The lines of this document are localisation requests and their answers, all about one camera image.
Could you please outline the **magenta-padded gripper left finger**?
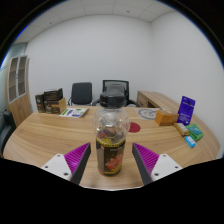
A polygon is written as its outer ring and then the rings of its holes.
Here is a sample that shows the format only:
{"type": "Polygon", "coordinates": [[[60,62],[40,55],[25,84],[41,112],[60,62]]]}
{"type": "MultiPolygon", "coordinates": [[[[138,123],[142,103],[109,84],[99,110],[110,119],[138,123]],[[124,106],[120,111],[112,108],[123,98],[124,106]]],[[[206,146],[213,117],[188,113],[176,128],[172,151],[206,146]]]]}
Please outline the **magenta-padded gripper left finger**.
{"type": "Polygon", "coordinates": [[[65,155],[56,154],[42,166],[42,169],[79,185],[90,154],[91,144],[86,143],[65,155]]]}

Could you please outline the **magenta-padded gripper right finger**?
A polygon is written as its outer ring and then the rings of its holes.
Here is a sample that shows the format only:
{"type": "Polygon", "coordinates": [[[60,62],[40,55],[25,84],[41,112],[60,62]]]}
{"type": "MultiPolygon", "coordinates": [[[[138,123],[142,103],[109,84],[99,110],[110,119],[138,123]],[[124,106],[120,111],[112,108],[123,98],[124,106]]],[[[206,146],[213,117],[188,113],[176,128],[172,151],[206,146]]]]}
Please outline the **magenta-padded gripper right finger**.
{"type": "Polygon", "coordinates": [[[157,154],[137,143],[132,145],[132,153],[144,185],[182,169],[169,155],[157,154]]]}

